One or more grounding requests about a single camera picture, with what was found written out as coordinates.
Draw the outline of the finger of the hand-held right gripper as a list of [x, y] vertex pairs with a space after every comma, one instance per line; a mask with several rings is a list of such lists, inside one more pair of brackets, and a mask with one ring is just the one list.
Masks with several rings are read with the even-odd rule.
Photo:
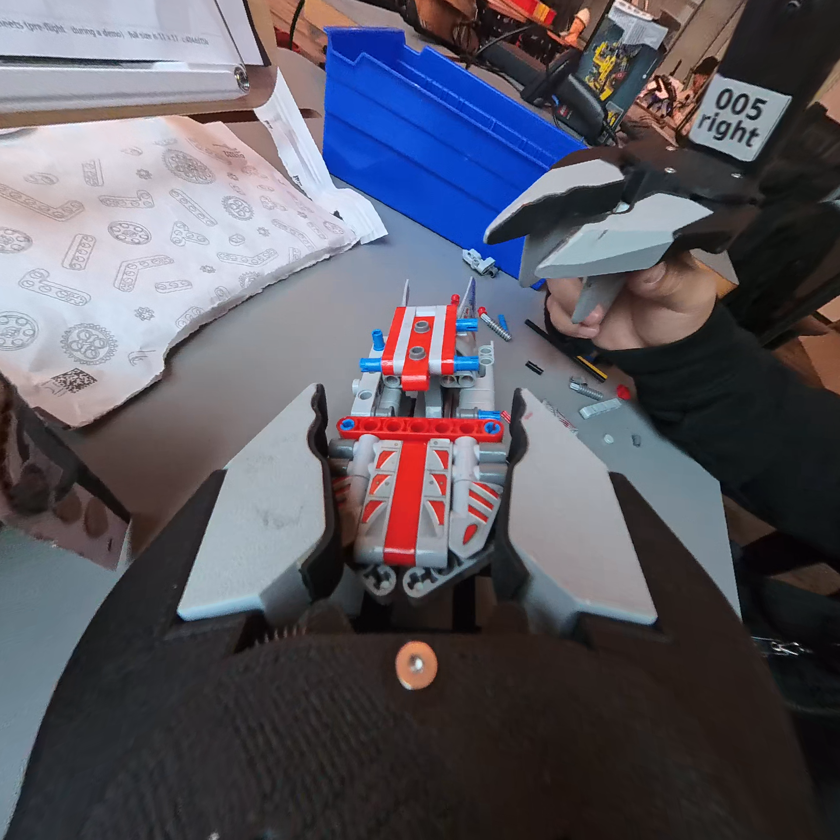
[[559, 165], [530, 185], [487, 226], [486, 245], [524, 238], [518, 282], [530, 287], [542, 278], [539, 266], [571, 236], [602, 221], [619, 204], [625, 176], [601, 158]]
[[687, 197], [653, 194], [623, 213], [565, 234], [533, 269], [537, 279], [600, 277], [644, 270], [658, 263], [677, 232], [712, 211]]

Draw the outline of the black lego set box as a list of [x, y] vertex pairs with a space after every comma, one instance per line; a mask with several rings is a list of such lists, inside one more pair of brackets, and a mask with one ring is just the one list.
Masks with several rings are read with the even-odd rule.
[[3, 526], [116, 571], [130, 555], [131, 515], [1, 378]]

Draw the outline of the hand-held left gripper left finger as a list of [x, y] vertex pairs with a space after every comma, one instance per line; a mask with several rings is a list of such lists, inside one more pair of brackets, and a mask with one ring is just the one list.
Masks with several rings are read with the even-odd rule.
[[227, 464], [182, 620], [259, 612], [292, 623], [336, 590], [344, 560], [328, 420], [324, 388], [310, 384]]

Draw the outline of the toy box with yellow vehicle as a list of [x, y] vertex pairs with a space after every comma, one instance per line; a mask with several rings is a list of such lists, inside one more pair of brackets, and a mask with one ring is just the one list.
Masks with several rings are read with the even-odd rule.
[[584, 49], [574, 73], [616, 121], [635, 102], [664, 57], [669, 31], [657, 20], [614, 3]]

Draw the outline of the white sheet on metal stand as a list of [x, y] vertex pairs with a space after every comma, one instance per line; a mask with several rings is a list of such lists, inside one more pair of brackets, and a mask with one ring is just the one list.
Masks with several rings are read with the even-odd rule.
[[2, 1], [2, 133], [252, 110], [276, 58], [267, 2]]

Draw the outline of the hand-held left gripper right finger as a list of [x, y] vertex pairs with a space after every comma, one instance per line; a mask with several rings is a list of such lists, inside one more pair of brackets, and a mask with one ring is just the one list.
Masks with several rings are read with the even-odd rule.
[[611, 473], [527, 388], [514, 392], [492, 580], [537, 634], [658, 620]]

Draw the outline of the blue plastic bin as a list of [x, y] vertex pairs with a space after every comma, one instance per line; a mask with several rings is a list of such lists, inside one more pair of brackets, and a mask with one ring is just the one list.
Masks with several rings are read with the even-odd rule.
[[523, 238], [485, 245], [487, 226], [585, 143], [401, 29], [325, 32], [331, 174], [516, 277]]

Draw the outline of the red grey lego vehicle model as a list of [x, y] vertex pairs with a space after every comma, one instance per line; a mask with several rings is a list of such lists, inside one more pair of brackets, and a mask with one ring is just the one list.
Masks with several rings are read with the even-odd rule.
[[476, 281], [447, 303], [410, 301], [372, 332], [350, 414], [329, 444], [346, 571], [362, 632], [476, 626], [471, 579], [490, 577], [508, 472], [492, 340], [479, 335]]

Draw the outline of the person's right hand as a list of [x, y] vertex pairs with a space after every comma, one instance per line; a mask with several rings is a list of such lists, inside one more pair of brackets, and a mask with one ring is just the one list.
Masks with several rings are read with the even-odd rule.
[[590, 340], [602, 351], [656, 348], [695, 333], [718, 298], [718, 275], [691, 254], [673, 255], [652, 268], [616, 275], [619, 291], [608, 310], [596, 307], [580, 322], [572, 315], [583, 282], [548, 280], [545, 311], [559, 333]]

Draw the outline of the printed paper bag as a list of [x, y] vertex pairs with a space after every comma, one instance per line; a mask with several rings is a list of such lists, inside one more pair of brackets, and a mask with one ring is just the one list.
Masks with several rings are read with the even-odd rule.
[[191, 333], [358, 242], [220, 122], [50, 125], [2, 138], [2, 374], [83, 427]]

